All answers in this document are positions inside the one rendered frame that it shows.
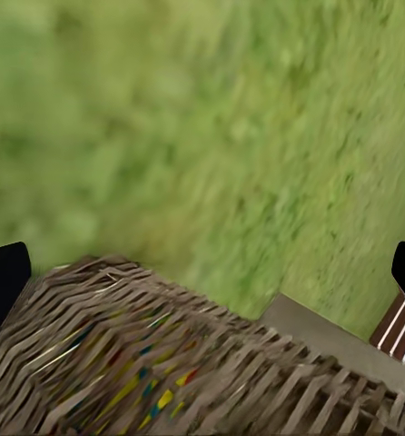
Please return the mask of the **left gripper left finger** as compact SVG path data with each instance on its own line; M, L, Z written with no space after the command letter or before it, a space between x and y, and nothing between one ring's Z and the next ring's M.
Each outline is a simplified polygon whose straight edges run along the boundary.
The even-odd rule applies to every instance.
M31 277L32 266L24 242L0 247L0 326Z

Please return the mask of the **wicker basket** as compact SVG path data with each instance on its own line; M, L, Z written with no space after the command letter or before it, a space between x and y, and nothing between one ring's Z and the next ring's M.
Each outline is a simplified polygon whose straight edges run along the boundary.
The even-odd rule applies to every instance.
M0 436L49 436L56 426L55 436L94 436L105 423L99 436L124 429L124 436L405 436L403 390L130 261L121 254L85 256L25 285L0 326ZM110 371L98 376L119 351ZM168 352L168 360L153 365ZM130 360L132 367L114 381ZM97 420L143 369L130 394ZM192 381L177 385L195 369ZM153 380L157 385L137 400ZM173 398L146 421L166 391Z

